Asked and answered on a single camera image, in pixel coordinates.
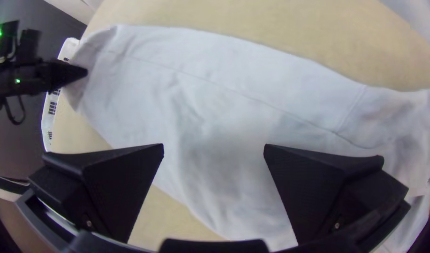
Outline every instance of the beige surface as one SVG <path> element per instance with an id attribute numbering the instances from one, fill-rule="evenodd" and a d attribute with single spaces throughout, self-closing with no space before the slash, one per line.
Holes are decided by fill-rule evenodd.
<path id="1" fill-rule="evenodd" d="M 430 46 L 376 0 L 106 0 L 85 35 L 119 23 L 214 31 L 316 60 L 370 85 L 430 87 Z M 61 97 L 52 148 L 80 153 L 110 146 Z M 166 237 L 220 239 L 151 187 L 129 242 L 157 249 Z"/>

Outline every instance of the white cloth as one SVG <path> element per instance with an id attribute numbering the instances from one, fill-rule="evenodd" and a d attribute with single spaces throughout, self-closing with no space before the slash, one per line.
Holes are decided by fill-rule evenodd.
<path id="1" fill-rule="evenodd" d="M 73 108 L 114 148 L 163 143 L 153 184 L 227 239 L 297 245 L 266 143 L 382 155 L 408 198 L 429 191 L 430 90 L 368 87 L 311 60 L 183 28 L 111 28 L 82 41 L 73 63 L 89 70 L 65 89 Z"/>

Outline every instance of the barcode label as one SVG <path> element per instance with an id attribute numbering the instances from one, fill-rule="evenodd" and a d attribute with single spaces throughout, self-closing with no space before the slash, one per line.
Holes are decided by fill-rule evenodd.
<path id="1" fill-rule="evenodd" d="M 56 102 L 52 102 L 49 104 L 49 114 L 51 115 L 55 115 L 55 109 L 57 108 L 57 103 Z"/>
<path id="2" fill-rule="evenodd" d="M 60 95 L 60 90 L 59 89 L 57 89 L 57 90 L 54 90 L 53 92 L 52 92 L 52 94 L 53 95 Z"/>

